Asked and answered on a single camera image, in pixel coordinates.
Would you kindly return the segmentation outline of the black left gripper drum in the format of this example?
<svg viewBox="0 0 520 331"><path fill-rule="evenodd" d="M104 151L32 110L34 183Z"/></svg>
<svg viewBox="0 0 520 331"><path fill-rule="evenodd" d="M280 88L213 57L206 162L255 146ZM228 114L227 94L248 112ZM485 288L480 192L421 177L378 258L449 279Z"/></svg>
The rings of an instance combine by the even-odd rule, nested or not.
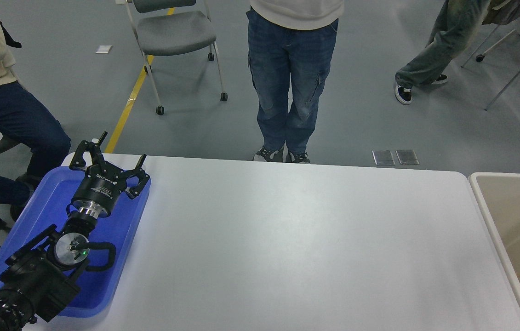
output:
<svg viewBox="0 0 520 331"><path fill-rule="evenodd" d="M100 206L99 217L108 217L119 196L127 187L121 178L123 169L113 164L92 164L85 171L85 178L71 199L72 205L80 210L91 205Z"/></svg>

